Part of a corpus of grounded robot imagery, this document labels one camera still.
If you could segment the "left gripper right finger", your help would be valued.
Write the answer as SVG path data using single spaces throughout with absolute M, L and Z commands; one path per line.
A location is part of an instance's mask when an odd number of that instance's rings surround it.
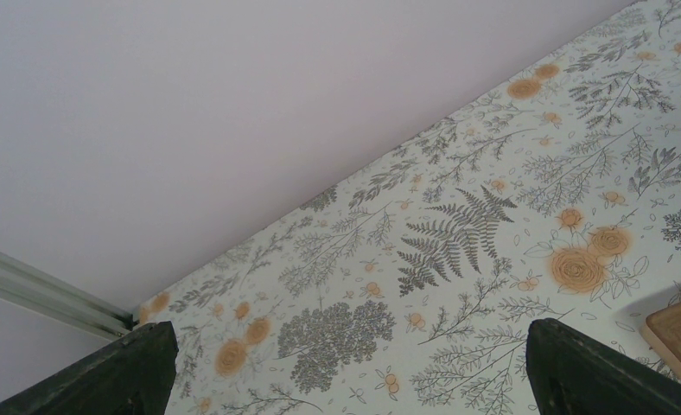
M 553 318 L 530 324 L 525 369 L 541 414 L 681 414 L 681 384 Z

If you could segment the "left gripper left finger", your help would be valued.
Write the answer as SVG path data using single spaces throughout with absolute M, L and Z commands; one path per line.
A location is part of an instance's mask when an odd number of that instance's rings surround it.
M 164 414 L 178 351 L 171 322 L 147 323 L 0 402 L 0 414 Z

